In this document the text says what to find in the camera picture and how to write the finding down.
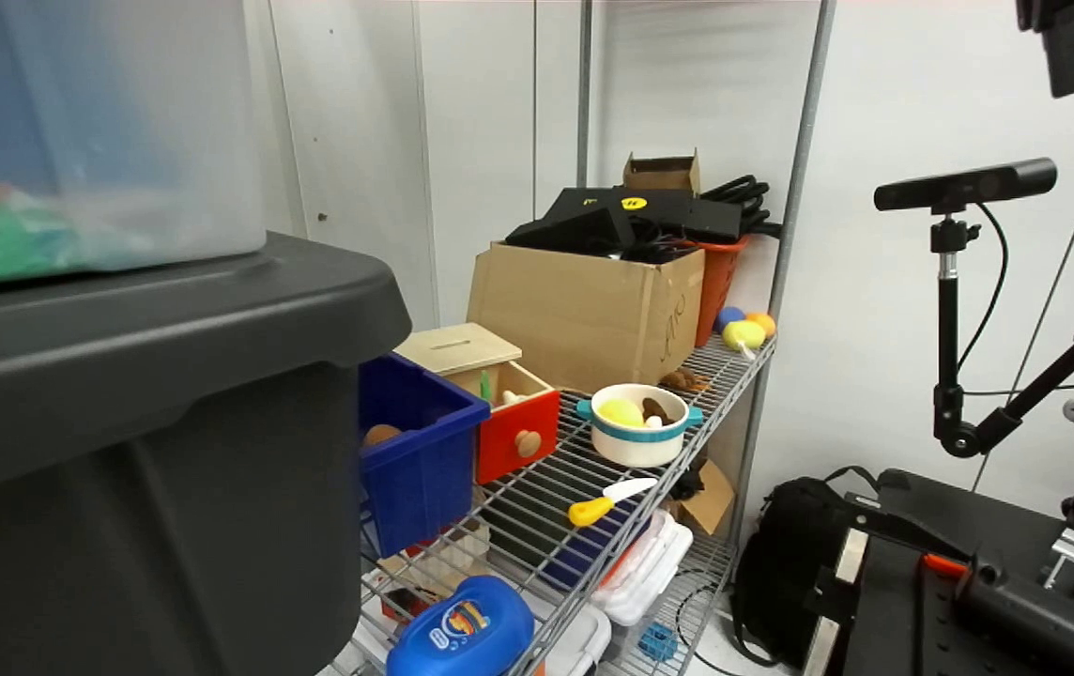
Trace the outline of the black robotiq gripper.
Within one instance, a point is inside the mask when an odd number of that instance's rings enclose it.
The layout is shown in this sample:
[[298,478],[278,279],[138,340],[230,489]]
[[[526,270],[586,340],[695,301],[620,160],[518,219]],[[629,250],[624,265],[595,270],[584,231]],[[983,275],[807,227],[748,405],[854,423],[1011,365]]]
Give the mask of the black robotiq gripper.
[[1016,0],[1017,25],[1038,35],[1056,97],[1074,95],[1074,0]]

